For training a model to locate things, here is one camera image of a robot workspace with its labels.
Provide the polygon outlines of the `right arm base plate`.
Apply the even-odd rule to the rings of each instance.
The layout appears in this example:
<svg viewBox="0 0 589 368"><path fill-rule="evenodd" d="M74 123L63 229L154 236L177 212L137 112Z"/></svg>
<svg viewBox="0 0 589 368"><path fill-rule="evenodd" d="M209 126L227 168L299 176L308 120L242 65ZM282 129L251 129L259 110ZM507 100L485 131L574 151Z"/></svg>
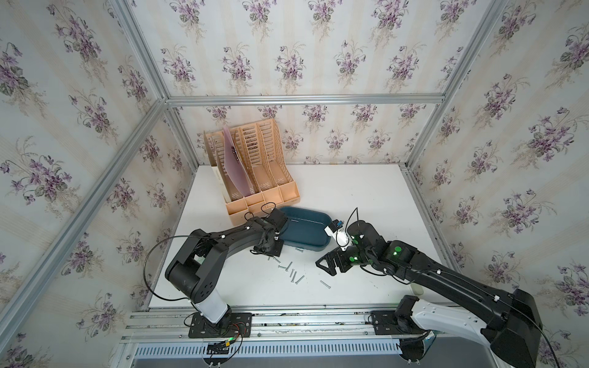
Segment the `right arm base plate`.
<svg viewBox="0 0 589 368"><path fill-rule="evenodd" d="M427 337L431 333L418 327L409 317L397 317L394 310L371 311L368 323L378 336Z"/></svg>

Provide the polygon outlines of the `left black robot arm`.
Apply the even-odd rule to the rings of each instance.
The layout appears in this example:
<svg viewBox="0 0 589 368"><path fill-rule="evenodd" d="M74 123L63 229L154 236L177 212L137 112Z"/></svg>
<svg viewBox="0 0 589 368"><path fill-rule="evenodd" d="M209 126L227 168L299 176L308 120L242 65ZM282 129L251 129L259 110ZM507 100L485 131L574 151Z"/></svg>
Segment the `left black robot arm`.
<svg viewBox="0 0 589 368"><path fill-rule="evenodd" d="M216 285L225 261L249 248L254 255L278 257L288 217L274 208L263 217L252 216L242 225L220 232L197 229L182 238L185 242L168 264L165 279L212 325L229 323L230 306L222 300Z"/></svg>

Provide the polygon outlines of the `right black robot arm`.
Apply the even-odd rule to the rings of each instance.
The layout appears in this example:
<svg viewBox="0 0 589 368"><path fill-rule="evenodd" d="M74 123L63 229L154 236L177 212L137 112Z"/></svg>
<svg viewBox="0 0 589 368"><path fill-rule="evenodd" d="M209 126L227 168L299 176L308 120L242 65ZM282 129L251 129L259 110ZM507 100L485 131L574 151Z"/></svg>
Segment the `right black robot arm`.
<svg viewBox="0 0 589 368"><path fill-rule="evenodd" d="M315 264L329 275L371 267L372 275L424 287L454 303L448 307L405 295L393 311L371 313L375 334L403 337L401 356L407 362L421 360L438 332L479 343L513 367L534 367L541 344L550 342L535 299L519 288L508 292L472 280L406 242L386 240L364 220L351 225L334 220L325 233L337 248Z"/></svg>

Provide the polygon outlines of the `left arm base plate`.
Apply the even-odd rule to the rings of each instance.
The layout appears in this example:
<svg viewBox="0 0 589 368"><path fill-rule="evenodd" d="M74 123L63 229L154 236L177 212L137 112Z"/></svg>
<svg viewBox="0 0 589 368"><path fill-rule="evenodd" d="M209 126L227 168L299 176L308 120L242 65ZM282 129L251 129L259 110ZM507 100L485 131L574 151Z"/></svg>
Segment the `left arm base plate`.
<svg viewBox="0 0 589 368"><path fill-rule="evenodd" d="M192 339L250 337L252 318L251 313L230 313L222 317L219 322L213 323L196 312L188 324L188 337Z"/></svg>

